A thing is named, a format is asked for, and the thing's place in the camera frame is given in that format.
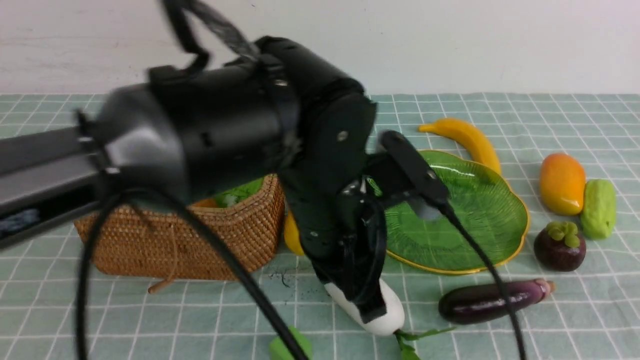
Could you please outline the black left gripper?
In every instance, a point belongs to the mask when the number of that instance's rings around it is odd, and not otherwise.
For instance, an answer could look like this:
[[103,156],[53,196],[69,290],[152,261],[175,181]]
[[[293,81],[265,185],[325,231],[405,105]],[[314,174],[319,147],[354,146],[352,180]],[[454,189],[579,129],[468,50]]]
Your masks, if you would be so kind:
[[387,236],[370,245],[361,203],[370,157],[365,146],[377,105],[361,92],[338,92],[288,112],[283,119],[286,166],[278,170],[302,248],[318,280],[334,284],[364,324],[386,314],[380,276]]

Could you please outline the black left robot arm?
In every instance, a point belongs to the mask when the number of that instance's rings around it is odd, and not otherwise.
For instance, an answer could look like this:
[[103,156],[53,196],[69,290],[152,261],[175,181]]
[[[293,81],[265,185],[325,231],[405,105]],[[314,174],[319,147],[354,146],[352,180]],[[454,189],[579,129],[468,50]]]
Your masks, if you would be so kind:
[[205,71],[152,68],[97,116],[1,141],[1,248],[96,210],[124,189],[186,205],[276,174],[318,280],[371,333],[403,321],[381,279],[384,210],[366,185],[377,104],[355,79],[290,39],[263,37],[258,61]]

